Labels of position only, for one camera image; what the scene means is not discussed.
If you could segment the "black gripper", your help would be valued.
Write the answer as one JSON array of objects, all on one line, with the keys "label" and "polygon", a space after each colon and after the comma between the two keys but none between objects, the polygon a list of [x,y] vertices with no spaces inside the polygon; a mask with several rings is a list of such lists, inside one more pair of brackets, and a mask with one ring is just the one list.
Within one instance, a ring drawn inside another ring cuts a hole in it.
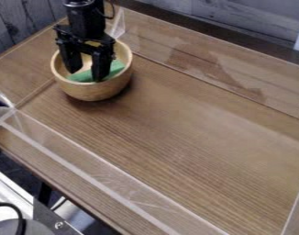
[{"label": "black gripper", "polygon": [[111,72],[115,38],[105,32],[105,22],[72,21],[56,24],[56,44],[69,73],[83,67],[81,54],[92,56],[93,81],[100,82]]}]

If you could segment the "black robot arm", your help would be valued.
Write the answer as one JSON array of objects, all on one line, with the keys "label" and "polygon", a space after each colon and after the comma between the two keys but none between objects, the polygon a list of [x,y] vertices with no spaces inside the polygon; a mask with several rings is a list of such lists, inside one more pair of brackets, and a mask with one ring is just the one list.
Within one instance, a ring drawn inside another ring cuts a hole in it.
[{"label": "black robot arm", "polygon": [[111,73],[115,38],[105,33],[104,0],[63,0],[67,25],[55,25],[56,45],[69,73],[83,67],[83,56],[91,56],[91,74],[99,82]]}]

